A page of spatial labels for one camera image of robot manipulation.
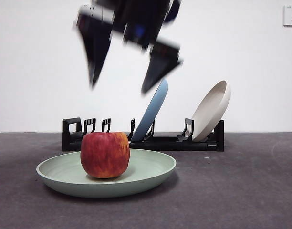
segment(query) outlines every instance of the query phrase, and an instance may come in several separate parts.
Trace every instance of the electrical socket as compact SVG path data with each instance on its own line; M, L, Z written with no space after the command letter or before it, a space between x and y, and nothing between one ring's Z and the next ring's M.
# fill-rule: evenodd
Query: electrical socket
M284 26L292 26L292 5L284 6Z

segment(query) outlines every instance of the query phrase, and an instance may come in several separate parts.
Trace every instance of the blue plate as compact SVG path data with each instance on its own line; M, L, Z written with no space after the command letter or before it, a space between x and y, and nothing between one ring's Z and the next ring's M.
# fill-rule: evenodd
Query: blue plate
M165 79L163 79L156 90L156 93L148 108L146 109L143 118L138 125L136 132L133 134L131 141L137 142L143 140L144 136L147 134L151 124L153 123L154 119L156 118L157 113L159 112L164 99L166 97L168 91L168 83Z

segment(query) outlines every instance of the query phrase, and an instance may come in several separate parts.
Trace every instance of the white plate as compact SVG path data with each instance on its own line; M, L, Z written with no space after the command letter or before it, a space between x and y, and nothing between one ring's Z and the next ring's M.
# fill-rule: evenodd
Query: white plate
M226 81L220 81L208 92L192 117L194 142L204 140L212 132L225 113L230 97L231 88Z
M36 170L50 188L76 197L110 198L152 189L164 182L176 166L169 155L130 149L128 169L119 177L97 179L89 176L80 162L80 152L64 154L40 163Z
M132 142L143 140L164 102L167 91L168 83L165 79L163 79L157 88L155 95L150 101L150 104L148 105L148 108L146 109L140 124L138 125L135 133L131 138Z

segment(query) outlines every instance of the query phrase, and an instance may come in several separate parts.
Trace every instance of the plate rim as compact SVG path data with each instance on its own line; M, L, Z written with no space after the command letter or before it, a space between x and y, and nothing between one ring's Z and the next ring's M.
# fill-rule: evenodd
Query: plate rim
M40 166L43 165L44 163L46 163L47 161L49 160L52 160L52 159L55 159L57 157L60 157L60 156L65 156L65 155L70 155L70 154L77 154L77 153L80 153L81 151L75 151L75 152L71 152L71 153L66 153L66 154L62 154L62 155L57 155L57 156L53 156L51 158L48 158L44 161L42 161L41 163L39 163L36 167L36 171L38 173L39 176L41 176L41 178L45 178L45 179L48 179L50 181L54 181L54 182L59 182L59 183L64 183L64 184L73 184L73 185L117 185L117 184L126 184L126 183L133 183L133 182L138 182L138 181L142 181L142 180L148 180L148 179L153 179L153 178L156 178L156 177L159 177L159 176L162 176L164 174L167 174L169 172L171 172L172 170L175 169L176 165L177 165L177 161L170 155L168 154L164 154L164 153L161 153L161 152L158 152L158 151L154 151L154 150L146 150L146 149L130 149L130 153L131 153L131 150L135 150L135 151L149 151L149 152L155 152L155 153L159 153L159 154L162 154L164 156L167 156L169 157L173 162L173 166L164 171L164 172L161 172L160 174L158 175L155 175L155 176L151 176L151 177L147 177L145 179L138 179L138 180L130 180L130 181L110 181L110 182L103 182L103 183L94 183L94 184L90 184L90 183L73 183L73 182L65 182L65 181L60 181L60 180L57 180L57 179L54 179L52 177L49 177L45 174L43 174L41 171L40 171Z

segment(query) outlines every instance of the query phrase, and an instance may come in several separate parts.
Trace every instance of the wall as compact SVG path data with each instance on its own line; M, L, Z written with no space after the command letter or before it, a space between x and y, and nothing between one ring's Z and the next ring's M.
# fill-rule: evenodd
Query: wall
M129 131L155 89L141 96L149 55L115 35L100 79L89 88L83 43L73 22L87 0L0 0L0 132L60 132L62 119L96 117L97 130ZM160 36L181 44L183 65L156 130L181 131L208 90L227 80L227 132L292 132L292 0L183 0Z

